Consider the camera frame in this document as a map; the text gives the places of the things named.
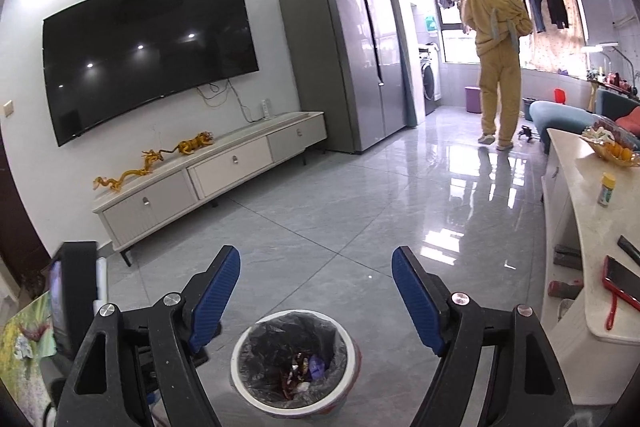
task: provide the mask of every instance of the purple trash bin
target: purple trash bin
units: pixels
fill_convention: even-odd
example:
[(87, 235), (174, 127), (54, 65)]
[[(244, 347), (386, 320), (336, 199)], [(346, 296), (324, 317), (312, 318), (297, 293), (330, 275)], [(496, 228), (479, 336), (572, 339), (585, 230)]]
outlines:
[(481, 113), (482, 107), (480, 105), (480, 88), (479, 87), (465, 87), (466, 97), (466, 111)]

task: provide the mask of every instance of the cabinet leg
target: cabinet leg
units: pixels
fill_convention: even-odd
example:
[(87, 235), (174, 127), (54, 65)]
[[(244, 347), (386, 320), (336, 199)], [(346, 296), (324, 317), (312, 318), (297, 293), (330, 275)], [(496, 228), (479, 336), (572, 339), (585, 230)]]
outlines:
[(127, 266), (131, 268), (131, 261), (129, 260), (129, 257), (127, 257), (127, 253), (129, 253), (129, 248), (127, 248), (127, 250), (122, 250), (120, 255), (124, 259), (124, 262), (127, 263)]

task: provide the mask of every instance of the yellow cap bottle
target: yellow cap bottle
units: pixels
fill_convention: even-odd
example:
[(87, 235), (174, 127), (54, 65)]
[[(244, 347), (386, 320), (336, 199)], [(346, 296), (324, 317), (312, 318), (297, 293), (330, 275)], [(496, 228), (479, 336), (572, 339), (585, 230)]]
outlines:
[(602, 206), (609, 206), (613, 189), (616, 187), (616, 177), (609, 172), (602, 175), (602, 188), (598, 195), (598, 203)]

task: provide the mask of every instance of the yellow bottle cap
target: yellow bottle cap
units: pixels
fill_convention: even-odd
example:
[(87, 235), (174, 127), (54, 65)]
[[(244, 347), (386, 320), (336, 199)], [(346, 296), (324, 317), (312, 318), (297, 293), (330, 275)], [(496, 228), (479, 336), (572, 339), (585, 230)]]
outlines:
[(610, 174), (609, 172), (605, 172), (602, 175), (602, 184), (605, 187), (613, 190), (613, 188), (616, 186), (616, 177), (613, 174)]

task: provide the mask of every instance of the black remote control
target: black remote control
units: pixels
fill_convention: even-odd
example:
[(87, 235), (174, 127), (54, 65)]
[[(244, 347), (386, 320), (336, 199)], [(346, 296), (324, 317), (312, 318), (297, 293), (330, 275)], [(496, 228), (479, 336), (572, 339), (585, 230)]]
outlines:
[(618, 246), (622, 248), (622, 250), (624, 250), (638, 266), (640, 266), (640, 251), (638, 251), (638, 248), (634, 247), (624, 235), (620, 236)]

